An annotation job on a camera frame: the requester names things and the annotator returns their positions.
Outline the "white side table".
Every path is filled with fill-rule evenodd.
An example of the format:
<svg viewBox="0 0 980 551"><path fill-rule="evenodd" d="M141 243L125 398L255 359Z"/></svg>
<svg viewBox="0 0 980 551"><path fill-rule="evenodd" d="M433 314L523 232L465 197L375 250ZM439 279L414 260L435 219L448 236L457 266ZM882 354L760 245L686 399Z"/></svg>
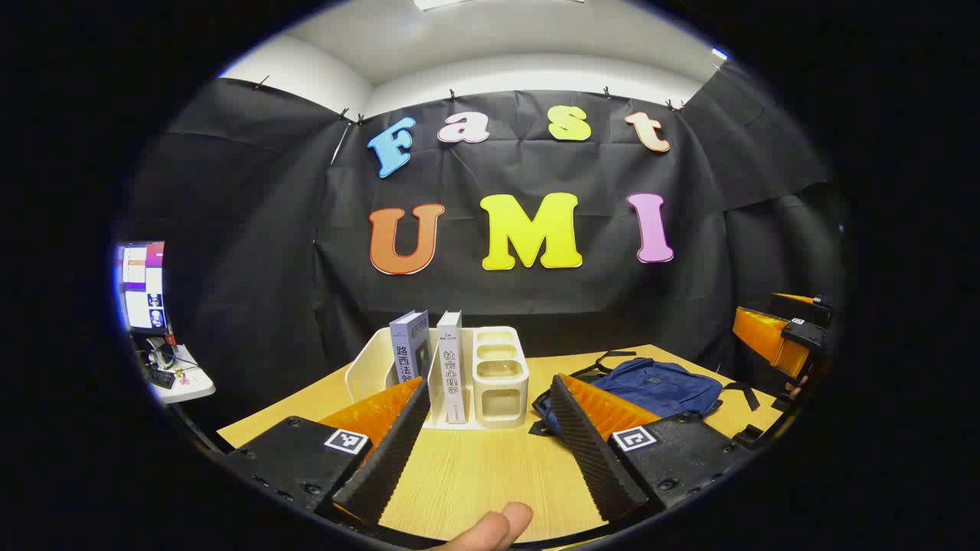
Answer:
<svg viewBox="0 0 980 551"><path fill-rule="evenodd" d="M162 405L200 399L216 392L216 384L184 345L171 346L171 352L156 351L162 363L151 363L146 383Z"/></svg>

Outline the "white book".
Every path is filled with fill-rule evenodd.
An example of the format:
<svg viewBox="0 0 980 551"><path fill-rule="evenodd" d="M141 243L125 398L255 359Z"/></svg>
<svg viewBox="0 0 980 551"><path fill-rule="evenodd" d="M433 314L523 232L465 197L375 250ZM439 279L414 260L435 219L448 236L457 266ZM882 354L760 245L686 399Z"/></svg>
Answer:
<svg viewBox="0 0 980 551"><path fill-rule="evenodd" d="M468 422L466 369L462 353L462 311L445 311L437 324L439 367L443 387L444 421L450 425Z"/></svg>

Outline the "purple-blue book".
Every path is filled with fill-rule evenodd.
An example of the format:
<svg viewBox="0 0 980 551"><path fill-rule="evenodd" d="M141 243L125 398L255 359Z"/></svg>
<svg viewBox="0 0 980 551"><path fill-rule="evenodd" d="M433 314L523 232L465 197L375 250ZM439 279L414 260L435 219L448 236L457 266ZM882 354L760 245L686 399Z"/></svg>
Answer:
<svg viewBox="0 0 980 551"><path fill-rule="evenodd" d="M427 310L410 311L390 322L390 338L394 352L394 383L430 374L430 314Z"/></svg>

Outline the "ceiling light panel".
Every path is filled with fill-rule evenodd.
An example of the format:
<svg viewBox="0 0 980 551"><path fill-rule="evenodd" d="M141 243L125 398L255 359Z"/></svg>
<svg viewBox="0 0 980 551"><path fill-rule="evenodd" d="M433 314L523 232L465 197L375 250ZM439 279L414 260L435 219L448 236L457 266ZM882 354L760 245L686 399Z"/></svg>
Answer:
<svg viewBox="0 0 980 551"><path fill-rule="evenodd" d="M574 5L585 6L590 0L412 0L420 11L435 11L448 9L459 5L492 5L492 6L537 6L537 5Z"/></svg>

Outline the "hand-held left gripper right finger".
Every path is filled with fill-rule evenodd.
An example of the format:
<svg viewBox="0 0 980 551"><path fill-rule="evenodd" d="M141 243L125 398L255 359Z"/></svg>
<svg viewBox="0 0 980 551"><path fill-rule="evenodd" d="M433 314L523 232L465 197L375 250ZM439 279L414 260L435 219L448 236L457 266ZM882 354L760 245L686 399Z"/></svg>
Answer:
<svg viewBox="0 0 980 551"><path fill-rule="evenodd" d="M697 412L659 418L605 390L557 374L550 410L599 515L655 515L706 491L752 459L764 431L725 436Z"/></svg>

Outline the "blue schoolbag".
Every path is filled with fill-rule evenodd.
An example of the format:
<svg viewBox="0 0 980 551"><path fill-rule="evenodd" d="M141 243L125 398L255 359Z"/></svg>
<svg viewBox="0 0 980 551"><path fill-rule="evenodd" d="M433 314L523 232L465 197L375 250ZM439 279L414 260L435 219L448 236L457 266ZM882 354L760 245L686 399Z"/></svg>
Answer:
<svg viewBox="0 0 980 551"><path fill-rule="evenodd" d="M548 393L553 376L568 376L626 399L656 416L695 411L724 435L735 435L747 425L769 429L779 412L775 391L750 380L735 353L696 364L652 345L529 360L531 383L528 403L529 433L557 437L556 419Z"/></svg>

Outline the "cream plastic bookshelf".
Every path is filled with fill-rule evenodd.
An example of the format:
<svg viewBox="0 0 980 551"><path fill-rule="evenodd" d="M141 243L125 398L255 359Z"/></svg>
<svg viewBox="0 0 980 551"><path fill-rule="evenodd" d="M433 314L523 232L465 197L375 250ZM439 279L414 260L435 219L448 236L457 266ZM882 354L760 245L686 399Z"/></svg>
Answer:
<svg viewBox="0 0 980 551"><path fill-rule="evenodd" d="M448 421L449 408L443 396L438 331L431 328L432 363L428 376L430 412L424 428L499 430L523 426L528 414L530 373L517 331L512 327L461 328L458 342L465 367L466 421ZM345 384L351 403L396 384L395 363L390 331L388 328L378 329L345 369Z"/></svg>

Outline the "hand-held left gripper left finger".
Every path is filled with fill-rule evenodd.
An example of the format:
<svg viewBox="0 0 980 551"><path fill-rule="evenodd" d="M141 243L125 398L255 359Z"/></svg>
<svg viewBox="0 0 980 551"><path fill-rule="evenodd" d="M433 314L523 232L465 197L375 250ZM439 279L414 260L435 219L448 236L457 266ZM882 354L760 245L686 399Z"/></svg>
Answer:
<svg viewBox="0 0 980 551"><path fill-rule="evenodd" d="M221 467L295 510L377 524L430 414L421 377L312 421L287 416L221 456Z"/></svg>

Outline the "computer monitor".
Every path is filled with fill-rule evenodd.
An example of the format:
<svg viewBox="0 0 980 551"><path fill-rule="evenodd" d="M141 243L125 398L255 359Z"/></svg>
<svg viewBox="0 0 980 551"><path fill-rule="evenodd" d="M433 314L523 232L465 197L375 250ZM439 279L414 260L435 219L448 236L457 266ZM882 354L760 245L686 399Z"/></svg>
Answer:
<svg viewBox="0 0 980 551"><path fill-rule="evenodd" d="M113 251L113 282L119 320L130 334L169 333L164 290L164 241L119 242Z"/></svg>

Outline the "black backdrop cloth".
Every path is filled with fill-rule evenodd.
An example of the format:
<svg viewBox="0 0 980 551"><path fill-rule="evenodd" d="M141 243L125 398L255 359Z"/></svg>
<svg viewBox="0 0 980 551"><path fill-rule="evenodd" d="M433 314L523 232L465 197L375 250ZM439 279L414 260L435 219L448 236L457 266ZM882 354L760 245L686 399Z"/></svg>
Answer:
<svg viewBox="0 0 980 551"><path fill-rule="evenodd" d="M651 344L774 392L736 308L844 309L846 207L738 67L682 109L589 92L439 99L363 123L240 80L151 147L124 240L162 240L176 338L216 432L353 361L413 309L517 329L535 357Z"/></svg>

